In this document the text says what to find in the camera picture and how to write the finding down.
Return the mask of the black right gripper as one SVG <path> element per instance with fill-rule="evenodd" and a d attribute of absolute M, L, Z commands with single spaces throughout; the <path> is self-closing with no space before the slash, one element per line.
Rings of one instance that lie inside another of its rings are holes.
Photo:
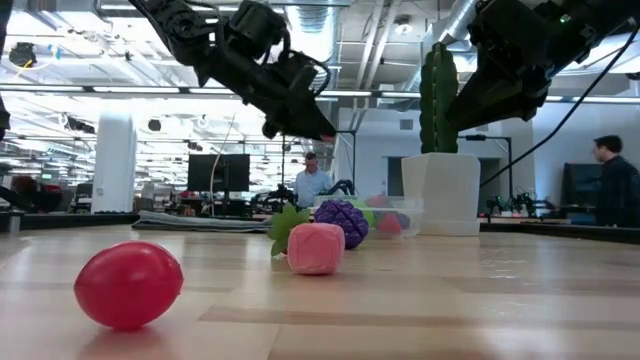
<path fill-rule="evenodd" d="M 613 0 L 548 0 L 533 8 L 520 0 L 481 0 L 469 24 L 477 71 L 446 112 L 448 124 L 463 131 L 530 120 L 552 78 L 586 59 L 614 30 Z"/>

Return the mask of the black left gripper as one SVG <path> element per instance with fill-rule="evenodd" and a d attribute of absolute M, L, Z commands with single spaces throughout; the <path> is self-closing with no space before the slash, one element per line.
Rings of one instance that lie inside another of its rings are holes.
<path fill-rule="evenodd" d="M 269 120 L 262 134 L 273 139 L 279 132 L 322 140 L 336 129 L 321 112 L 311 85 L 320 63 L 304 53 L 289 50 L 274 63 L 260 65 L 222 46 L 203 44 L 197 50 L 197 76 L 208 77 L 260 109 Z"/>

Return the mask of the green toy cabbage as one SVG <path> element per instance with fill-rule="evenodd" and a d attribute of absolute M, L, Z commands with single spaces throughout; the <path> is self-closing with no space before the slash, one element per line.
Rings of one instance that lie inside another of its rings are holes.
<path fill-rule="evenodd" d="M 355 201 L 354 207 L 362 212 L 364 219 L 368 223 L 368 227 L 373 228 L 375 226 L 375 216 L 369 206 L 362 201 Z"/>

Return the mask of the red toy cherry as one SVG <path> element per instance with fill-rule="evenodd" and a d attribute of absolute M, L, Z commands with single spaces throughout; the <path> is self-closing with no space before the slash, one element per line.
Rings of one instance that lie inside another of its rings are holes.
<path fill-rule="evenodd" d="M 164 247 L 127 241 L 103 249 L 81 269 L 74 294 L 93 321 L 137 330 L 163 315 L 184 284 L 182 268 Z"/>

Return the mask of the clear plastic tupperware container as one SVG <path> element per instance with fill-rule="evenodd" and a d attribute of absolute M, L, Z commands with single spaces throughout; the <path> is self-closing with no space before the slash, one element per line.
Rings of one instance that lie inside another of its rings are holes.
<path fill-rule="evenodd" d="M 351 202 L 354 205 L 355 201 L 362 201 L 365 203 L 365 200 L 369 197 L 373 196 L 345 196 L 345 195 L 322 195 L 316 196 L 314 199 L 314 205 L 311 207 L 311 212 L 314 214 L 314 211 L 322 204 L 323 201 L 328 199 L 341 199 Z M 377 239 L 385 239 L 385 238 L 403 238 L 403 237 L 411 237 L 418 234 L 421 226 L 421 220 L 423 216 L 423 200 L 420 198 L 410 198 L 410 197 L 402 197 L 402 196 L 387 196 L 389 201 L 389 206 L 386 208 L 371 208 L 369 207 L 375 216 L 375 226 L 373 228 L 369 228 L 369 236 Z M 379 233 L 376 230 L 376 218 L 381 213 L 391 212 L 395 213 L 404 213 L 411 218 L 411 227 L 408 230 L 403 230 L 400 235 L 391 236 Z"/>

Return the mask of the green cactus plant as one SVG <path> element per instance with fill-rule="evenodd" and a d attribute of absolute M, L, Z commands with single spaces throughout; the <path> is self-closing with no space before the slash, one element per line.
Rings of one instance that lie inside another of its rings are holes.
<path fill-rule="evenodd" d="M 422 154 L 458 151 L 458 132 L 446 118 L 458 86 L 452 53 L 445 44 L 434 43 L 421 68 L 419 137 Z"/>

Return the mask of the person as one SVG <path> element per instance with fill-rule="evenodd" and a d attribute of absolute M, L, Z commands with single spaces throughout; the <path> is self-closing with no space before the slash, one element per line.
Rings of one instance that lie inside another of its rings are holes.
<path fill-rule="evenodd" d="M 308 208 L 314 204 L 314 198 L 333 186 L 331 177 L 319 168 L 317 155 L 309 152 L 304 159 L 305 169 L 296 175 L 293 192 L 296 205 Z"/>
<path fill-rule="evenodd" d="M 599 226 L 640 228 L 640 171 L 621 152 L 622 139 L 594 140 L 593 155 L 602 164 L 595 210 Z"/>

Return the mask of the black background monitor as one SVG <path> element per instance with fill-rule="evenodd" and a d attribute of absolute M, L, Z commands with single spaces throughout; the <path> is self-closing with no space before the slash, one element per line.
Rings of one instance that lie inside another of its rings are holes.
<path fill-rule="evenodd" d="M 249 190 L 248 154 L 190 155 L 187 172 L 189 191 L 246 192 Z"/>

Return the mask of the purple toy grapes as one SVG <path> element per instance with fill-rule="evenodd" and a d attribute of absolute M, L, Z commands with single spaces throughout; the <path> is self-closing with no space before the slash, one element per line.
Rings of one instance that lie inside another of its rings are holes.
<path fill-rule="evenodd" d="M 369 222 L 364 213 L 351 202 L 328 199 L 314 211 L 314 220 L 339 226 L 345 237 L 345 249 L 356 249 L 369 233 Z"/>

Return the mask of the dark background screen cart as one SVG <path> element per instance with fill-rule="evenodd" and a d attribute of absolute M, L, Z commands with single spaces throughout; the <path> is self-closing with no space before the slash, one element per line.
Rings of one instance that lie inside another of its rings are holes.
<path fill-rule="evenodd" d="M 595 225 L 600 164 L 565 163 L 560 210 L 574 225 Z"/>

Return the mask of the white pillar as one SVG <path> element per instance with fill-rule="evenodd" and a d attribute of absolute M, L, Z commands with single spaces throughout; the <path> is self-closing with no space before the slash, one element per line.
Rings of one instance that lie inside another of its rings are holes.
<path fill-rule="evenodd" d="M 136 146 L 136 126 L 130 113 L 101 113 L 92 181 L 92 213 L 133 210 Z"/>

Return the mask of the black ceiling lamp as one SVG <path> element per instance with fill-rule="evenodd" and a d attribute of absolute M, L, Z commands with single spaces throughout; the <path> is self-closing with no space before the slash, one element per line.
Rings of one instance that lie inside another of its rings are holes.
<path fill-rule="evenodd" d="M 34 44 L 30 42 L 17 42 L 9 52 L 9 61 L 20 68 L 33 67 L 37 63 Z"/>

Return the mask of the black background station frame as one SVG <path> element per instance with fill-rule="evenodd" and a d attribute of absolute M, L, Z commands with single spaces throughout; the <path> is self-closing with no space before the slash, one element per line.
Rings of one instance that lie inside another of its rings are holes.
<path fill-rule="evenodd" d="M 354 196 L 358 193 L 356 187 L 356 145 L 357 132 L 353 130 L 338 130 L 333 138 L 328 140 L 304 140 L 298 137 L 282 136 L 281 150 L 281 182 L 284 182 L 285 164 L 288 160 L 285 156 L 292 152 L 291 147 L 299 146 L 301 155 L 295 160 L 303 162 L 303 157 L 308 152 L 317 155 L 319 167 L 326 171 L 333 179 L 334 192 L 341 192 L 345 196 Z"/>

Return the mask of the silver ventilation duct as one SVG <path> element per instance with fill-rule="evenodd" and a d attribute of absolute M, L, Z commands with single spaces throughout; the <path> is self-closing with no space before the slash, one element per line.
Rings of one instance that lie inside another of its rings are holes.
<path fill-rule="evenodd" d="M 334 6 L 301 5 L 287 8 L 287 16 L 296 31 L 331 37 L 338 22 L 339 10 Z"/>

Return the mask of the black metal table frame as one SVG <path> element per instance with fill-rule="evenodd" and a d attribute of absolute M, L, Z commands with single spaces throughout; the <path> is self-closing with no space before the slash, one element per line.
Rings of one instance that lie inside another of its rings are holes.
<path fill-rule="evenodd" d="M 23 214 L 20 230 L 62 229 L 90 226 L 131 225 L 139 219 L 137 214 Z M 522 233 L 541 236 L 574 238 L 640 246 L 640 229 L 610 228 L 582 225 L 542 223 L 481 223 L 481 232 Z"/>

